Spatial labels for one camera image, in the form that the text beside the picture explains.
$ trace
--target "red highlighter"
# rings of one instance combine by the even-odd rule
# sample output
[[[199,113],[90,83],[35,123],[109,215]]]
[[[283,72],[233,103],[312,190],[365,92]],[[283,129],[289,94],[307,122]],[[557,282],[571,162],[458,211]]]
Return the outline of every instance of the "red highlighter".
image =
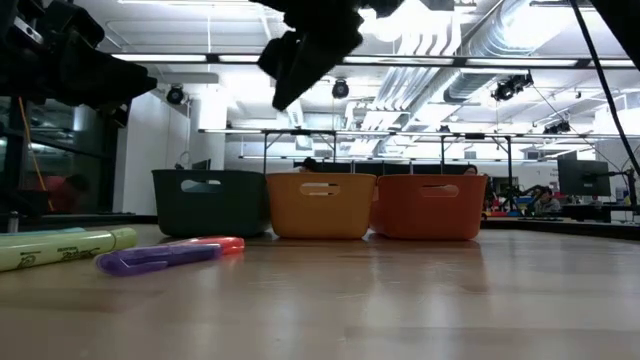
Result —
[[[180,241],[178,244],[193,245],[211,245],[218,244],[222,246],[222,255],[241,254],[244,252],[244,239],[231,236],[211,236],[200,237],[189,240]]]

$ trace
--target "dark green bin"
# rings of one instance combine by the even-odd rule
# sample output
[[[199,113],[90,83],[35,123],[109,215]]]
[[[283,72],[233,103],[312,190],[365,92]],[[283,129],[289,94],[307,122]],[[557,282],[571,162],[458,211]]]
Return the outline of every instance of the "dark green bin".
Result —
[[[174,237],[256,236],[269,229],[265,177],[248,171],[154,170],[160,230]]]

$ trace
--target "highlighter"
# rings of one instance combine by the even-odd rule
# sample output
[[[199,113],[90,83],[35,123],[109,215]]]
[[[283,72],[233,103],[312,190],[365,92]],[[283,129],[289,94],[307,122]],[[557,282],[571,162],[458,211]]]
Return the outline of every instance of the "highlighter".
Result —
[[[17,233],[5,233],[0,234],[0,241],[3,236],[42,236],[42,235],[55,235],[55,234],[73,234],[79,232],[85,232],[87,230],[83,228],[69,228],[62,230],[44,230],[44,231],[23,231]]]
[[[61,261],[92,258],[136,245],[131,228],[0,239],[0,271],[24,269]]]
[[[240,254],[244,252],[244,239],[231,236],[200,237],[177,242],[178,245],[209,245],[222,246],[222,255]]]
[[[173,245],[152,246],[114,251],[96,257],[95,264],[102,272],[113,276],[133,276],[159,271],[171,266],[218,259],[222,246]]]

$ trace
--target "storage bin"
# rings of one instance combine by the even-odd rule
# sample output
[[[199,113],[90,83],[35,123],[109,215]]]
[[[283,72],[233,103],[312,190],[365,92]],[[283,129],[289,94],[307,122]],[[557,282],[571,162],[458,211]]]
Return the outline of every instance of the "storage bin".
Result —
[[[382,176],[371,228],[398,239],[473,239],[480,231],[486,182],[485,176]]]
[[[375,182],[363,174],[268,175],[273,231],[295,239],[361,238]]]
[[[265,177],[248,171],[154,170],[160,230],[174,237],[251,237],[269,229]]]

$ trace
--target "purple highlighter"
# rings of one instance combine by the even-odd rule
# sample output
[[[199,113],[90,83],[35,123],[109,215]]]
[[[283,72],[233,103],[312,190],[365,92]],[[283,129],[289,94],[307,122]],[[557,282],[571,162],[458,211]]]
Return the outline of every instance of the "purple highlighter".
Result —
[[[132,276],[221,256],[222,246],[218,244],[173,245],[114,251],[97,256],[95,262],[98,269],[106,274]]]

